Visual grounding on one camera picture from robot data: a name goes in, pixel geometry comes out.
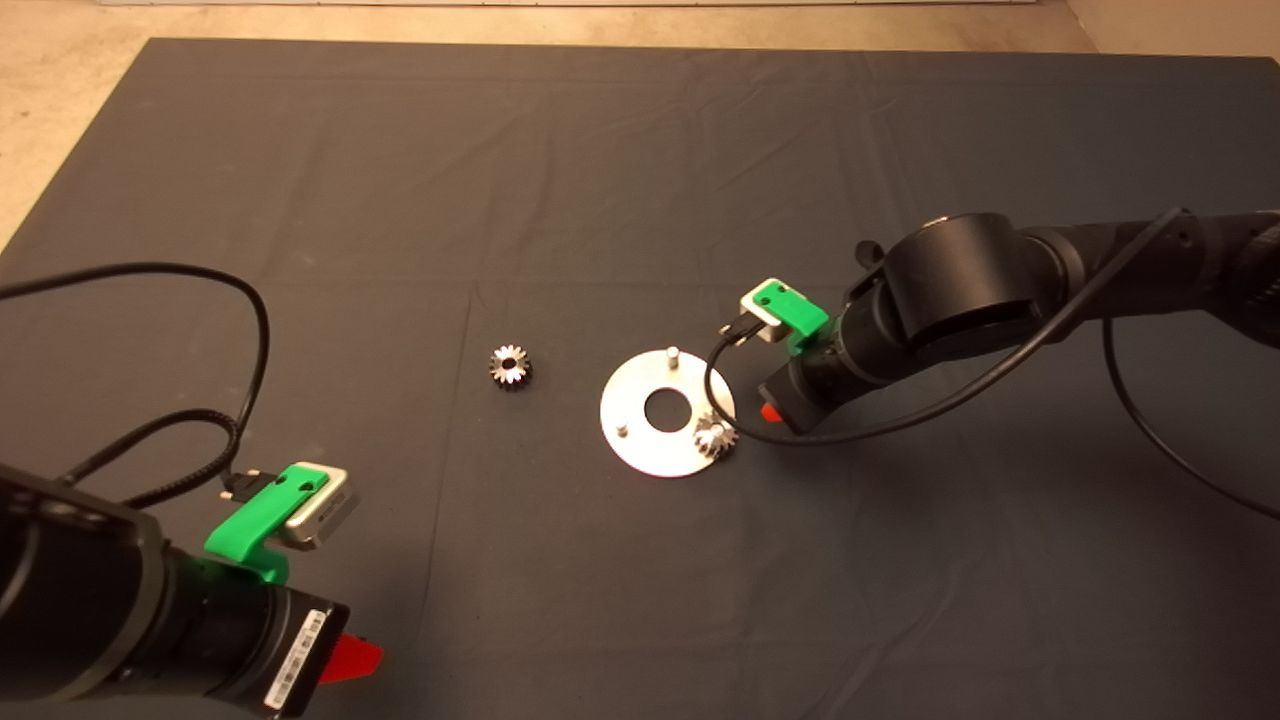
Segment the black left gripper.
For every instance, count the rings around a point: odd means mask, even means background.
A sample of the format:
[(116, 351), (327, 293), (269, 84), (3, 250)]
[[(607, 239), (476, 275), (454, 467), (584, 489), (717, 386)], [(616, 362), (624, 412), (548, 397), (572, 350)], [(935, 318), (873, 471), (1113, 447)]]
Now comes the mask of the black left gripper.
[(349, 607), (292, 588), (262, 588), (261, 619), (250, 660), (236, 674), (236, 707), (257, 719), (297, 719), (319, 684), (371, 676), (384, 648), (340, 635)]

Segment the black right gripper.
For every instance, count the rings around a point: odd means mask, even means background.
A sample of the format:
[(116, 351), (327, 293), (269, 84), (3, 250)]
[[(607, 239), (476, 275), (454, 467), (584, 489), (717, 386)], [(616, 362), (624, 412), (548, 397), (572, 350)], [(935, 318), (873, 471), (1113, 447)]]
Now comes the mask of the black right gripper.
[(782, 423), (795, 434), (808, 434), (844, 402), (846, 369), (814, 357), (791, 357), (760, 383), (760, 416)]

